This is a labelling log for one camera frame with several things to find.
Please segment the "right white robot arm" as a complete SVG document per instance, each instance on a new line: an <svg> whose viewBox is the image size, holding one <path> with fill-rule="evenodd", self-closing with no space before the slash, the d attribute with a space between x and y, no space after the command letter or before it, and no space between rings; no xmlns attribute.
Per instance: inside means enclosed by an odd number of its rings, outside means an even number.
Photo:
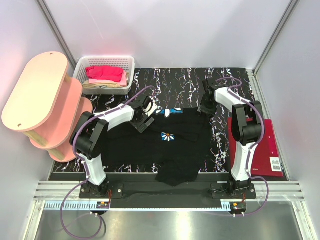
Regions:
<svg viewBox="0 0 320 240"><path fill-rule="evenodd" d="M214 117L218 106L222 105L231 112L231 133L236 150L226 191L236 199L250 189L252 163L255 150L264 137L265 123L261 103L245 99L233 91L242 85L241 80L233 77L224 79L234 80L237 85L219 85L220 79L213 78L202 81L205 93L198 111Z"/></svg>

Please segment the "black t-shirt with daisy print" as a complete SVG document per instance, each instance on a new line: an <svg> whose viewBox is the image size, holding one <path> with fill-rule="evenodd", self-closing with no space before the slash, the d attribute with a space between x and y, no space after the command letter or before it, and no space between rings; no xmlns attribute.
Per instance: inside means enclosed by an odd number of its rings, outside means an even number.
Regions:
<svg viewBox="0 0 320 240"><path fill-rule="evenodd" d="M172 187L195 181L210 153L210 118L196 108L184 108L169 117L154 114L153 118L142 133L129 122L111 129L103 142L103 165L156 166L155 179Z"/></svg>

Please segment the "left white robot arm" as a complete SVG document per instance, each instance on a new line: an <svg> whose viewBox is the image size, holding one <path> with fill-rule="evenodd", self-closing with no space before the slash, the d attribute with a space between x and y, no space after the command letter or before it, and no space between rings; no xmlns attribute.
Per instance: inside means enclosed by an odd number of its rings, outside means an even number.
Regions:
<svg viewBox="0 0 320 240"><path fill-rule="evenodd" d="M130 123L139 133L143 133L154 121L152 114L157 109L151 97L141 94L96 115L88 111L80 115L69 144L85 169L86 180L81 185L81 198L111 195L102 161L108 132L119 125Z"/></svg>

